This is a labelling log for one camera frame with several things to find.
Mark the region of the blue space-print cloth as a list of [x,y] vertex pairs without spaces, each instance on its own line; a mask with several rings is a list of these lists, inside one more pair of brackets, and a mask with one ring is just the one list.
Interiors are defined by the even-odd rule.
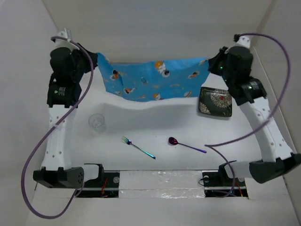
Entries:
[[97,55],[106,91],[129,101],[198,97],[209,76],[205,57],[118,64]]

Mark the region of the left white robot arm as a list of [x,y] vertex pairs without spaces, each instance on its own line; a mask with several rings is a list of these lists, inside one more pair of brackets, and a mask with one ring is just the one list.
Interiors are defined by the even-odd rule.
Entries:
[[50,53],[53,70],[49,85],[47,105],[49,127],[45,156],[39,170],[34,171],[33,180],[47,188],[76,188],[88,180],[93,186],[101,186],[105,175],[99,165],[71,165],[71,130],[82,96],[80,81],[84,74],[94,71],[97,54],[67,47],[54,49]]

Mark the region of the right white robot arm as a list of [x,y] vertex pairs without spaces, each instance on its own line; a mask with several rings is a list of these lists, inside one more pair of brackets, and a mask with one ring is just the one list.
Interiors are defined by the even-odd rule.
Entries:
[[211,58],[209,72],[225,81],[228,92],[244,113],[258,142],[261,159],[233,161],[219,166],[217,179],[227,186],[234,178],[252,178],[263,184],[283,176],[301,164],[300,154],[294,153],[284,140],[271,115],[267,92],[259,79],[250,76],[253,55],[243,46],[223,47]]

